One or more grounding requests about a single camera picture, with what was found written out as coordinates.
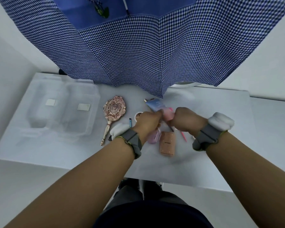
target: leg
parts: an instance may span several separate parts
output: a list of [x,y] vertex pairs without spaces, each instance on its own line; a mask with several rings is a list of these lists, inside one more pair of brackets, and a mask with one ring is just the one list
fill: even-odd
[[144,181],[144,200],[159,200],[166,203],[177,203],[188,205],[175,194],[163,191],[162,187],[155,181]]
[[128,178],[122,180],[118,186],[118,191],[115,193],[114,198],[103,210],[102,214],[115,206],[143,200],[142,195],[143,194],[139,190],[138,179]]

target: person's left hand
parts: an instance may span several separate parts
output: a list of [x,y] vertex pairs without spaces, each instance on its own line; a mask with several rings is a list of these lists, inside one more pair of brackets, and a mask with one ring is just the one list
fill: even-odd
[[132,130],[138,133],[138,136],[144,144],[147,141],[148,134],[154,131],[157,128],[158,123],[160,122],[163,116],[162,111],[157,112],[143,112],[138,118],[136,125]]

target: dark shirt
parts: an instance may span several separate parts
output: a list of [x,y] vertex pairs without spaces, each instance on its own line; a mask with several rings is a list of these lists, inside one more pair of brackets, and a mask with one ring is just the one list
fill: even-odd
[[96,220],[99,227],[211,227],[207,218],[197,209],[161,201],[138,201],[113,207]]

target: dark pants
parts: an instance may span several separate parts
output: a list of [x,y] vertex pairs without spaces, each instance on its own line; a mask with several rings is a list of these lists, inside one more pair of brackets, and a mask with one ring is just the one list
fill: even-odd
[[115,206],[125,203],[133,203],[140,200],[159,200],[167,203],[188,205],[175,194],[163,191],[159,185],[151,181],[146,182],[144,187],[144,196],[142,195],[142,192],[140,192],[137,188],[125,185],[115,193],[113,200],[108,204],[102,213]]

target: hand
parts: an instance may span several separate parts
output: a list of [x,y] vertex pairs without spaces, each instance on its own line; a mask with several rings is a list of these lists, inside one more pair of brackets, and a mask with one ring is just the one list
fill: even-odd
[[147,141],[148,134],[157,128],[157,125],[160,122],[162,116],[162,111],[157,111],[155,113],[143,112],[137,118],[136,125],[132,128],[132,130],[138,133],[142,145]]
[[196,137],[198,132],[207,125],[208,120],[186,107],[178,107],[174,118],[168,123],[170,126],[174,126],[180,131],[189,132]]

